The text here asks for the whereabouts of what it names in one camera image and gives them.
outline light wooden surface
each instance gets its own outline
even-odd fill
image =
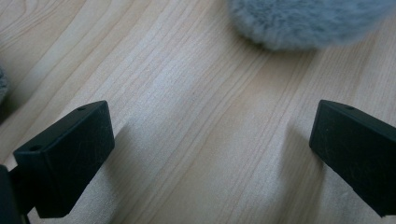
[[[395,33],[272,53],[225,0],[1,0],[0,159],[107,100],[116,148],[70,215],[33,223],[395,223],[308,146],[320,99],[396,125]]]

